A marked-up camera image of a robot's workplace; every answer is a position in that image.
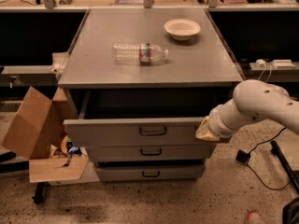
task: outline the white bowl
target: white bowl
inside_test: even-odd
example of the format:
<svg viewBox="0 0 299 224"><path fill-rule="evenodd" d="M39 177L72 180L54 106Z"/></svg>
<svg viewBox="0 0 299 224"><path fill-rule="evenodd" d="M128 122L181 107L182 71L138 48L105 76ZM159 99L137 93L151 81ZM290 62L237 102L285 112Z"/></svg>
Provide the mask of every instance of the white bowl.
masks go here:
<svg viewBox="0 0 299 224"><path fill-rule="evenodd" d="M195 21L173 19L164 25L164 29L177 41L189 40L200 32L200 26Z"/></svg>

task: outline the clear plastic bottle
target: clear plastic bottle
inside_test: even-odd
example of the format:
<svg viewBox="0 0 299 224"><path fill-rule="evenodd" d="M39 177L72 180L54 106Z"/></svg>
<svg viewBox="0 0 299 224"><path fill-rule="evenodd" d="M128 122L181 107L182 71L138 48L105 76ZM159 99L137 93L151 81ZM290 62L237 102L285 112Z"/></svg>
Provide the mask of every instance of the clear plastic bottle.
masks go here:
<svg viewBox="0 0 299 224"><path fill-rule="evenodd" d="M168 49L150 43L116 42L112 46L112 56L117 63L150 65L166 59Z"/></svg>

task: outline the black plug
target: black plug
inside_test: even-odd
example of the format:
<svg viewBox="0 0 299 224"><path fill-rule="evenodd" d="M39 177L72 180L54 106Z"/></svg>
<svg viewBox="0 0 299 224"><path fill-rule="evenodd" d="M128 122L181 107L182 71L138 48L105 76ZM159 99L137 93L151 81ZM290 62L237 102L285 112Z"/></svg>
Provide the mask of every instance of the black plug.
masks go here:
<svg viewBox="0 0 299 224"><path fill-rule="evenodd" d="M249 162L250 157L251 155L249 153L246 153L241 149L238 150L236 155L236 159L243 164L247 164Z"/></svg>

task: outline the power cord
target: power cord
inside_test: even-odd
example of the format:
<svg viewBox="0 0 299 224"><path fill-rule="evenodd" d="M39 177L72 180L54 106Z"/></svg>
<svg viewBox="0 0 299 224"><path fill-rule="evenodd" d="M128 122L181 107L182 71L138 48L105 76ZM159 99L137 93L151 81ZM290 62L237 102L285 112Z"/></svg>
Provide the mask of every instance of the power cord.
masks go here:
<svg viewBox="0 0 299 224"><path fill-rule="evenodd" d="M272 138L270 138L270 139L268 139L268 140L265 140L265 141L262 141L262 142L258 143L258 144L257 144L252 150L250 150L248 153L245 152L245 151L243 151L243 150L241 150L241 149L239 149L238 152L237 152L237 155L236 155L236 159L237 159L239 162L241 162L241 163L247 165L247 166L250 168L250 170L251 170L251 171L252 171L252 172L259 178L259 180L261 181L261 183L262 183L266 188L268 188L268 189L270 189L270 190L283 190L283 189L285 189L285 188L291 183L292 179L294 179L294 178L297 176L297 174L298 174L299 172L296 172L296 173L292 176L292 179L291 179L287 184L285 184L283 187L278 188L278 189L276 189L276 188L271 188L271 187L267 186L267 185L262 181L262 179L259 177L259 175L256 173L256 171L254 171L254 170L252 169L252 167L249 165L249 159L250 159L250 157L251 157L250 154L251 154L251 152L253 152L259 145L262 145L262 144L271 142L271 141L274 140L275 138L279 137L279 136L281 135L281 133L282 133L284 130L286 130L285 127L282 128L282 129L278 132L278 134L276 134L274 137L272 137Z"/></svg>

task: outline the concrete floor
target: concrete floor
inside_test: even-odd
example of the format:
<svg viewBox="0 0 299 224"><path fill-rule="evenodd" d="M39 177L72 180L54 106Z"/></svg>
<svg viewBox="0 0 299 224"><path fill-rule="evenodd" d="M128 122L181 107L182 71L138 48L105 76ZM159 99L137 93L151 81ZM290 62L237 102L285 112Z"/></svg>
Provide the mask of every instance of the concrete floor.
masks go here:
<svg viewBox="0 0 299 224"><path fill-rule="evenodd" d="M16 105L0 105L0 141ZM266 120L244 127L229 144L218 144L203 176L194 180L87 183L45 190L45 202L34 204L36 186L28 171L0 174L0 223L244 223L249 210L267 224L282 223L282 208L298 195L292 185L282 191L265 188L254 173L235 160L239 149L273 137L282 127ZM298 137L285 131L276 139L292 168L299 166ZM273 188L288 182L278 158L264 144L249 164Z"/></svg>

